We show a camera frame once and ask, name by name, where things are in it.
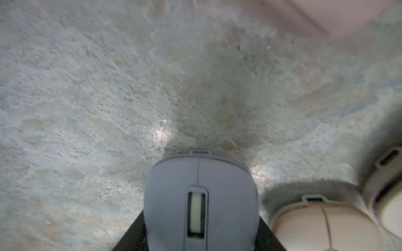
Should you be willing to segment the purple slim mouse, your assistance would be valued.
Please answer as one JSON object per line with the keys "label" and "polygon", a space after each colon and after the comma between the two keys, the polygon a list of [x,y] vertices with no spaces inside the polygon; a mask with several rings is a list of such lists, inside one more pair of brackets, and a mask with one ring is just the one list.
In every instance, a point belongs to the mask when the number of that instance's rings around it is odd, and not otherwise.
{"label": "purple slim mouse", "polygon": [[151,251],[252,251],[258,192],[246,168],[193,152],[151,169],[143,215]]}

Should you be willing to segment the white mouse left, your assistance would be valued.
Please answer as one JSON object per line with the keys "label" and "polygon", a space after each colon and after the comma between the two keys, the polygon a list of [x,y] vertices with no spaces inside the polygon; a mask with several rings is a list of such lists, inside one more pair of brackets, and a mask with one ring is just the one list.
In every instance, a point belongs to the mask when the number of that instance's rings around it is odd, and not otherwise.
{"label": "white mouse left", "polygon": [[402,148],[393,147],[376,162],[363,188],[363,199],[377,223],[402,238]]}

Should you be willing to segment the white mouse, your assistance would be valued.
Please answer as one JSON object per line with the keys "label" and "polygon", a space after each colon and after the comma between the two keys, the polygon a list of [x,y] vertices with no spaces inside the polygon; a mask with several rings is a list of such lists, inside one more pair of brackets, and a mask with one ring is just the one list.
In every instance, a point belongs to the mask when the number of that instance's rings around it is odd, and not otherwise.
{"label": "white mouse", "polygon": [[364,211],[320,194],[281,208],[271,230],[288,251],[380,251],[378,225]]}
{"label": "white mouse", "polygon": [[363,199],[377,223],[402,238],[402,148],[393,147],[376,162],[363,188]]}

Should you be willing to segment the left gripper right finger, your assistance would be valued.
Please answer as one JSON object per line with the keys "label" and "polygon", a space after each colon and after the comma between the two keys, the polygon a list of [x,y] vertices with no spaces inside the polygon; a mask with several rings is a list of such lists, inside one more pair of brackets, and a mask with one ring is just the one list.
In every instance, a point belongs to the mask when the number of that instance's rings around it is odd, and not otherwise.
{"label": "left gripper right finger", "polygon": [[286,251],[261,217],[254,244],[254,251]]}

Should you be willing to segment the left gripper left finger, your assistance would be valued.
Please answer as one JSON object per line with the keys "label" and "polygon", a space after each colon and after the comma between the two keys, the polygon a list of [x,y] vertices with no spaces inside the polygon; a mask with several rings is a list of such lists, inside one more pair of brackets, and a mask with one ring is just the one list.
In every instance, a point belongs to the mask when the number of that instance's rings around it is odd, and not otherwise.
{"label": "left gripper left finger", "polygon": [[143,211],[141,211],[112,251],[148,251]]}

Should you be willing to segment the white mouse middle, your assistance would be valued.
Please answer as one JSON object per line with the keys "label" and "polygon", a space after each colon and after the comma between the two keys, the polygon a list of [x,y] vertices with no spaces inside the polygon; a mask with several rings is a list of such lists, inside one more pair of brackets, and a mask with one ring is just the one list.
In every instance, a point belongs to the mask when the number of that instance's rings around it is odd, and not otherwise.
{"label": "white mouse middle", "polygon": [[281,208],[271,230],[288,251],[380,251],[378,225],[364,211],[320,194]]}

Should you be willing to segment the peach flat mouse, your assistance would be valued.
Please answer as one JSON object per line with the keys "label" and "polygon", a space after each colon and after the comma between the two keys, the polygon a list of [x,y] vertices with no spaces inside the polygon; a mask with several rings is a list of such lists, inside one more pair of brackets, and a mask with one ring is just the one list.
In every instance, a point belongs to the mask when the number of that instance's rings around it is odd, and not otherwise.
{"label": "peach flat mouse", "polygon": [[316,38],[342,37],[389,7],[382,0],[261,1],[266,17],[287,31]]}

